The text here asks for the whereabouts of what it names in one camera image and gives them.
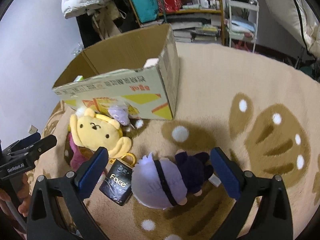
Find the person's left hand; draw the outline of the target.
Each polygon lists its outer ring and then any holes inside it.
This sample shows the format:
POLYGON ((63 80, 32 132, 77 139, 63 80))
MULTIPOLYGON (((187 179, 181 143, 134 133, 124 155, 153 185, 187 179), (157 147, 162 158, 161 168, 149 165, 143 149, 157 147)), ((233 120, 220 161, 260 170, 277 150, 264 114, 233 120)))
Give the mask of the person's left hand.
MULTIPOLYGON (((10 196, 3 190, 0 189, 1 191, 1 210, 4 212, 5 215, 9 216, 10 218, 14 218, 11 211, 8 209, 7 205, 5 202, 11 202, 10 196)), ((20 191, 18 191, 17 196, 20 200, 22 200, 22 203, 18 207, 19 213, 23 217, 28 216, 29 212, 29 206, 30 206, 30 186, 28 183, 28 176, 24 173, 22 176, 22 187, 20 191)))

